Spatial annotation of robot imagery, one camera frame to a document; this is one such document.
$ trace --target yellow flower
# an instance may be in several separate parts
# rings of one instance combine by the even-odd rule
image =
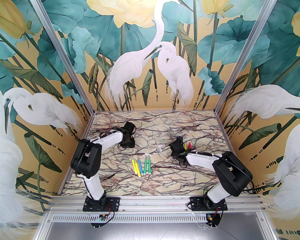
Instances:
[[[0,0],[0,28],[17,39],[27,30],[25,18],[12,0]]]
[[[300,12],[295,13],[292,19],[292,26],[294,34],[300,37]],[[300,47],[296,53],[297,57],[300,57]]]
[[[113,15],[115,25],[136,24],[143,28],[154,25],[157,0],[87,0],[89,7],[100,15]]]
[[[225,17],[224,12],[233,7],[233,4],[228,5],[229,0],[201,0],[203,13],[206,15],[218,13]]]

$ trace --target blue marker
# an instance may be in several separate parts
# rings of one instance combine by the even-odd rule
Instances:
[[[144,175],[140,158],[139,158],[139,169],[140,169],[141,175]]]

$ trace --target floral wallpaper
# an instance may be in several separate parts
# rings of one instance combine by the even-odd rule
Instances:
[[[90,101],[102,111],[213,109],[263,4],[260,0],[42,2]],[[30,20],[26,6],[22,8]],[[52,46],[42,40],[38,44],[63,72]],[[268,47],[269,39],[262,35],[251,57]],[[57,80],[43,61],[41,73]]]
[[[269,47],[249,59],[219,112],[282,240],[300,238],[299,10],[299,0],[278,0],[260,36]]]
[[[29,0],[1,0],[1,239],[32,239],[90,117],[50,55],[60,61]]]

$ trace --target black mounting plate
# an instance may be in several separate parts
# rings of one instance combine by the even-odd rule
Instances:
[[[110,205],[111,212],[118,212],[120,205],[119,197],[106,197],[105,205]],[[109,212],[108,206],[104,208],[102,211],[99,211],[99,208],[95,207],[95,205],[91,204],[90,199],[86,198],[83,205],[83,212]]]
[[[208,211],[205,208],[203,199],[204,199],[203,197],[199,197],[199,196],[198,197],[190,197],[189,208],[192,208],[193,212]],[[217,203],[215,205],[215,208],[213,208],[209,211],[216,211],[217,208],[218,208],[218,211],[227,211],[228,210],[225,199],[221,200],[219,203]]]

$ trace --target marble tabletop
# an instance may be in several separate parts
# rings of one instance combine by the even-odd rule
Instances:
[[[218,183],[216,174],[207,168],[182,168],[173,159],[168,146],[182,136],[188,145],[199,151],[222,153],[228,150],[212,111],[176,112],[102,112],[95,115],[88,139],[99,136],[115,126],[130,121],[137,127],[135,148],[120,151],[117,145],[102,155],[99,178],[107,195],[202,195]],[[131,159],[151,155],[152,174],[139,178],[133,171]],[[86,195],[84,183],[72,175],[65,195]]]

